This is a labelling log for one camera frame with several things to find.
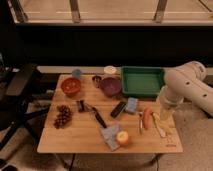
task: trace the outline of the gray cloth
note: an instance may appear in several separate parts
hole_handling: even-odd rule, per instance
[[[119,124],[109,126],[101,129],[101,134],[104,137],[105,142],[108,144],[112,151],[118,149],[120,145],[116,142],[115,136],[118,132],[122,131]]]

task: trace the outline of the table leg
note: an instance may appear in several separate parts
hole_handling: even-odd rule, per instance
[[[69,170],[70,166],[69,166],[69,164],[67,164],[67,163],[64,161],[63,158],[61,158],[58,154],[53,154],[53,155],[55,156],[55,158],[61,163],[61,165],[62,165],[65,169]]]
[[[153,165],[155,164],[156,162],[158,162],[158,160],[160,160],[160,158],[163,156],[164,154],[162,153],[157,153],[155,155],[155,157],[150,161],[150,164]]]
[[[71,170],[72,170],[72,166],[73,166],[74,161],[75,161],[75,156],[76,156],[76,154],[74,153],[74,154],[72,155],[72,161],[71,161],[71,164],[70,164],[69,171],[71,171]]]

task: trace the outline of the knife handle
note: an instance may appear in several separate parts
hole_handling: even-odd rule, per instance
[[[116,118],[124,110],[125,107],[126,107],[126,102],[123,102],[123,101],[119,102],[117,106],[112,110],[110,115],[113,118]]]
[[[95,114],[95,118],[97,119],[97,121],[101,124],[101,126],[103,128],[107,128],[106,123],[104,122],[104,120],[102,119],[101,115],[98,113],[98,110],[96,108],[92,108],[92,110],[94,111]]]

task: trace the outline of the green tray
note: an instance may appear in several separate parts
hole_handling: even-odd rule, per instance
[[[157,97],[164,85],[163,76],[163,68],[123,66],[122,93],[131,97]]]

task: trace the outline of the dark wall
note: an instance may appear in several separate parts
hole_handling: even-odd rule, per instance
[[[6,66],[19,67],[28,60],[5,0],[0,0],[0,53]]]
[[[18,26],[31,61],[42,65],[213,64],[213,27]]]

